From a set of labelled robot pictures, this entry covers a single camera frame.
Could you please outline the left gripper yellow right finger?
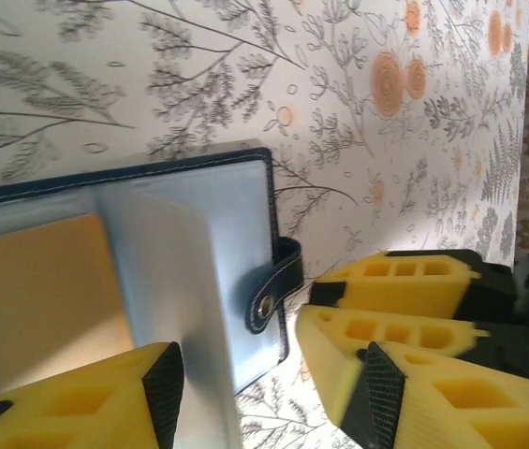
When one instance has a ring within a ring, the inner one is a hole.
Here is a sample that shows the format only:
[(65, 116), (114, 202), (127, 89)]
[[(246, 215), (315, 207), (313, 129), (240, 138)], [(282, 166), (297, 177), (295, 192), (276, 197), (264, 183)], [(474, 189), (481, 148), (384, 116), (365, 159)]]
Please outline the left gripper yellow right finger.
[(364, 448), (529, 448), (529, 379), (395, 342), (358, 352), (342, 430)]

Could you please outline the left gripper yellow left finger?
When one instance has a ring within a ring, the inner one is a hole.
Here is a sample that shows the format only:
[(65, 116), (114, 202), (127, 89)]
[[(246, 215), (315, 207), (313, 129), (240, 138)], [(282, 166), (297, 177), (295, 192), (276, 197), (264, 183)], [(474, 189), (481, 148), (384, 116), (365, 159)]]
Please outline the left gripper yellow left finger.
[(176, 342), (0, 394), (0, 448), (170, 448), (184, 391)]

